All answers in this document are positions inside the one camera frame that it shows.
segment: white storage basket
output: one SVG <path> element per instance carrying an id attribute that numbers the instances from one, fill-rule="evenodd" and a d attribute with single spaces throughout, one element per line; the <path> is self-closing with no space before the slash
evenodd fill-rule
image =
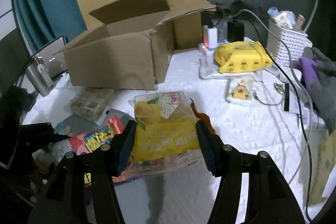
<path id="1" fill-rule="evenodd" d="M 287 44 L 292 61 L 302 57 L 305 47 L 312 47 L 312 43 L 307 38 L 308 35 L 305 32 L 296 32 L 281 28 L 271 20 L 269 20 L 268 23 L 269 30 Z M 267 51 L 273 54 L 276 63 L 284 67 L 289 67 L 289 56 L 285 46 L 270 33 L 268 33 Z"/>

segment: box flap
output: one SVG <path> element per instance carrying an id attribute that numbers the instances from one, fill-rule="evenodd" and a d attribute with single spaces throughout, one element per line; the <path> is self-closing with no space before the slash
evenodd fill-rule
<path id="1" fill-rule="evenodd" d="M 171 8 L 167 15 L 165 15 L 164 18 L 156 24 L 156 26 L 163 25 L 171 20 L 205 10 L 216 10 L 216 6 L 212 5 L 207 0 L 191 0 L 185 4 L 177 5 Z"/>
<path id="2" fill-rule="evenodd" d="M 101 24 L 99 26 L 90 28 L 82 32 L 80 35 L 72 39 L 69 43 L 67 43 L 62 49 L 60 49 L 54 55 L 105 37 L 109 37 L 109 32 L 106 26 Z"/>
<path id="3" fill-rule="evenodd" d="M 132 17 L 167 11 L 166 0 L 117 0 L 89 12 L 104 24 L 110 24 Z"/>
<path id="4" fill-rule="evenodd" d="M 174 52 L 173 24 L 168 23 L 157 27 L 155 35 L 151 35 L 150 37 L 156 83 L 163 83 Z"/>
<path id="5" fill-rule="evenodd" d="M 151 41 L 144 32 L 107 37 L 64 52 L 73 85 L 155 89 Z"/>

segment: yellow bag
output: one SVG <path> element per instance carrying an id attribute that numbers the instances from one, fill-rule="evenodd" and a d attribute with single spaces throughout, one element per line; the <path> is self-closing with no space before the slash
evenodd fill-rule
<path id="1" fill-rule="evenodd" d="M 240 73 L 270 67 L 272 61 L 260 42 L 232 42 L 218 46 L 214 58 L 219 73 Z"/>
<path id="2" fill-rule="evenodd" d="M 183 92 L 139 95 L 129 102 L 134 106 L 137 119 L 135 162 L 157 160 L 200 149 L 196 119 Z"/>

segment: gray glove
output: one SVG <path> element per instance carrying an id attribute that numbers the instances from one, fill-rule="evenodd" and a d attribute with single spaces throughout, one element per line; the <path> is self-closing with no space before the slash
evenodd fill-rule
<path id="1" fill-rule="evenodd" d="M 307 91 L 331 133 L 336 129 L 336 64 L 317 48 L 306 48 L 301 62 Z"/>

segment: snack bag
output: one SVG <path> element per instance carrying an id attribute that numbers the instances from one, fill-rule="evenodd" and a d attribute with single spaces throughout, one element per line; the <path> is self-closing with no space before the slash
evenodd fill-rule
<path id="1" fill-rule="evenodd" d="M 196 119 L 184 92 L 140 95 L 129 103 L 137 120 L 129 174 L 161 174 L 202 158 Z"/>
<path id="2" fill-rule="evenodd" d="M 98 121 L 104 121 L 105 117 L 100 118 L 113 99 L 113 94 L 112 89 L 85 88 L 69 102 L 70 110 L 77 116 L 101 125 Z"/>
<path id="3" fill-rule="evenodd" d="M 219 73 L 241 73 L 270 67 L 272 61 L 260 42 L 232 42 L 216 48 L 214 59 Z"/>
<path id="4" fill-rule="evenodd" d="M 120 134 L 124 130 L 124 126 L 121 124 L 117 116 L 109 119 L 106 126 L 103 126 L 100 130 L 90 133 L 81 133 L 69 139 L 62 140 L 55 143 L 52 146 L 52 157 L 54 163 L 57 165 L 63 156 L 73 151 L 77 155 L 92 153 L 94 150 L 102 146 L 103 144 L 110 144 L 112 138 L 116 134 Z M 128 164 L 133 160 L 132 155 L 129 158 Z M 130 176 L 126 172 L 122 172 L 119 177 L 112 177 L 114 183 L 124 182 L 128 180 Z M 84 174 L 84 184 L 89 186 L 91 183 L 91 174 Z"/>

